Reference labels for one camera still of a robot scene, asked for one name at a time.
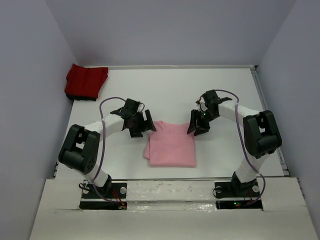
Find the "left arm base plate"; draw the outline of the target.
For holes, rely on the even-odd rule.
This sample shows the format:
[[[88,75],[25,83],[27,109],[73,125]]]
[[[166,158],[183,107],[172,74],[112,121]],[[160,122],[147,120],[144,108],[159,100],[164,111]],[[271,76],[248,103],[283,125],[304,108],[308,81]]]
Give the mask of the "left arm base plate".
[[[92,184],[83,181],[78,184],[81,189],[79,208],[81,210],[127,210],[127,182],[114,181],[111,189],[104,192],[97,187],[98,193]]]

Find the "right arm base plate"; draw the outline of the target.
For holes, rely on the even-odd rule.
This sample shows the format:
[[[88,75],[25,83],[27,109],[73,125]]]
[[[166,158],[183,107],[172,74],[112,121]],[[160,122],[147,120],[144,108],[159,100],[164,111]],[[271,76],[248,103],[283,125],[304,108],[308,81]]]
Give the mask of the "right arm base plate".
[[[260,188],[257,180],[254,180],[237,191],[231,181],[218,181],[212,190],[216,198],[215,208],[217,210],[244,210],[244,209],[263,209],[262,201],[255,201],[260,195]]]

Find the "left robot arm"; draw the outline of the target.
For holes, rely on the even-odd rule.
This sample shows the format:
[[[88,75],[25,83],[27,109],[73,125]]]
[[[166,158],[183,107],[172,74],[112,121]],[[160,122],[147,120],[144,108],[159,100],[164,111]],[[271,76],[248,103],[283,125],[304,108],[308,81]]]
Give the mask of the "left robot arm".
[[[103,171],[106,139],[128,129],[131,138],[141,138],[147,131],[155,132],[150,110],[145,104],[133,99],[124,100],[124,105],[107,116],[99,106],[100,120],[81,126],[72,125],[58,154],[59,163],[82,175],[91,184],[93,191],[103,200],[112,190],[112,178]]]

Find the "pink t shirt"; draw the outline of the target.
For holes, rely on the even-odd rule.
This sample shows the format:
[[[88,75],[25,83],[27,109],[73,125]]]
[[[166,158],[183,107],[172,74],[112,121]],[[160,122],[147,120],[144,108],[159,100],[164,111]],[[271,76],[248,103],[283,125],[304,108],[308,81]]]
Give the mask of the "pink t shirt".
[[[195,143],[187,134],[188,123],[173,124],[154,121],[156,131],[148,134],[143,157],[151,167],[194,168],[196,167]]]

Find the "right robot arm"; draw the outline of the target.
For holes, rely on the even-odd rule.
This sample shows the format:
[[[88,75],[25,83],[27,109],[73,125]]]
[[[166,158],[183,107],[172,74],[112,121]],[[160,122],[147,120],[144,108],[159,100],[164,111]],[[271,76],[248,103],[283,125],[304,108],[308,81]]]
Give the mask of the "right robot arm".
[[[240,105],[238,96],[219,97],[218,93],[218,89],[212,89],[198,98],[187,134],[198,136],[209,132],[210,122],[219,117],[234,121],[244,159],[231,181],[216,183],[212,192],[217,199],[242,198],[252,193],[258,200],[264,193],[257,181],[257,176],[262,175],[260,168],[282,145],[276,119],[270,110],[253,110]]]

